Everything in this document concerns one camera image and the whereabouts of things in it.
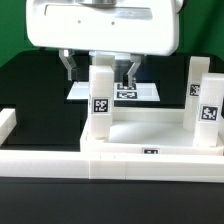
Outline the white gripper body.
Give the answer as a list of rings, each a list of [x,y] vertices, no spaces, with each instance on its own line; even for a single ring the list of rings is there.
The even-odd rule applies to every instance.
[[[27,0],[33,45],[170,55],[179,44],[180,0]]]

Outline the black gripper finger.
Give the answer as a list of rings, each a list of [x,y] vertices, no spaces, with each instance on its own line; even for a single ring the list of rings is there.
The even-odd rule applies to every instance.
[[[129,70],[123,74],[122,84],[126,87],[132,87],[135,84],[135,74],[141,65],[141,56],[140,55],[130,55],[130,61],[132,62]]]
[[[72,49],[59,50],[59,57],[67,70],[68,79],[70,81],[78,81],[80,77],[80,69],[73,58],[74,55],[75,51]]]

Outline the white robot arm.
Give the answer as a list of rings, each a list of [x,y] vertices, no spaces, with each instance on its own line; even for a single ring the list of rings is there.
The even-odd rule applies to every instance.
[[[38,47],[138,55],[172,54],[181,0],[26,0],[26,27]]]

